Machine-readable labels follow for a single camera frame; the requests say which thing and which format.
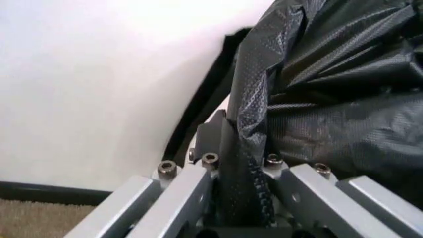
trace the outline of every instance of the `bolt head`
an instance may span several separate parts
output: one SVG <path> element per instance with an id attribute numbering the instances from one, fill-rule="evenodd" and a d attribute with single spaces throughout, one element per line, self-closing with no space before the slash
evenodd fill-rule
<path id="1" fill-rule="evenodd" d="M 282 167 L 283 159 L 277 154 L 269 154 L 264 162 L 264 166 L 268 168 L 279 169 Z"/>
<path id="2" fill-rule="evenodd" d="M 329 166 L 323 164 L 323 163 L 315 163 L 313 168 L 318 172 L 320 175 L 325 177 L 326 179 L 329 179 L 331 174 L 331 169 Z"/>
<path id="3" fill-rule="evenodd" d="M 174 161 L 163 160 L 157 167 L 159 178 L 173 179 L 177 175 L 177 166 Z"/>
<path id="4" fill-rule="evenodd" d="M 190 161 L 194 161 L 194 151 L 195 151 L 194 148 L 189 148 L 189 150 L 188 150 L 188 159 Z"/>
<path id="5" fill-rule="evenodd" d="M 205 153 L 201 157 L 201 165 L 208 170 L 216 170 L 219 166 L 219 155 L 216 153 Z"/>

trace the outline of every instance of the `garbage bag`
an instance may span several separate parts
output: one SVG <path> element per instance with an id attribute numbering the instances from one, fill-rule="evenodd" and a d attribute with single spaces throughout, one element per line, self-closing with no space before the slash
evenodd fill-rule
<path id="1" fill-rule="evenodd" d="M 368 175 L 419 206 L 422 21 L 421 0 L 270 6 L 240 45 L 222 128 L 225 224 L 274 225 L 260 169 L 269 152 L 325 163 L 340 178 Z"/>

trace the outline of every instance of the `wall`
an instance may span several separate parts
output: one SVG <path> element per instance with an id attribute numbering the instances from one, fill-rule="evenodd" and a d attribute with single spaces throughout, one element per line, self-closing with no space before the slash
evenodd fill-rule
<path id="1" fill-rule="evenodd" d="M 0 180 L 148 176 L 219 54 L 271 1 L 0 1 Z"/>

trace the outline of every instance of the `beige carpet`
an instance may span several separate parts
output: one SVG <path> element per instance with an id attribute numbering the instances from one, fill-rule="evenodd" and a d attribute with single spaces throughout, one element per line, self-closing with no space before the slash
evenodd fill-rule
<path id="1" fill-rule="evenodd" d="M 93 209 L 93 206 L 0 199 L 0 237 L 61 238 Z"/>

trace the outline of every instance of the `metal frame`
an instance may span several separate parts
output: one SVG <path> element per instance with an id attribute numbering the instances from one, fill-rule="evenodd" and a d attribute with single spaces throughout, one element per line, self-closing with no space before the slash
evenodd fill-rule
<path id="1" fill-rule="evenodd" d="M 367 176 L 336 185 L 402 237 L 423 237 L 423 213 Z"/>
<path id="2" fill-rule="evenodd" d="M 133 176 L 88 214 L 65 238 L 123 237 L 160 193 L 158 181 Z"/>
<path id="3" fill-rule="evenodd" d="M 194 226 L 204 212 L 211 186 L 205 168 L 185 165 L 127 238 L 176 237 L 185 225 Z"/>
<path id="4" fill-rule="evenodd" d="M 328 226 L 339 237 L 399 237 L 307 164 L 284 170 L 278 197 L 306 228 Z"/>

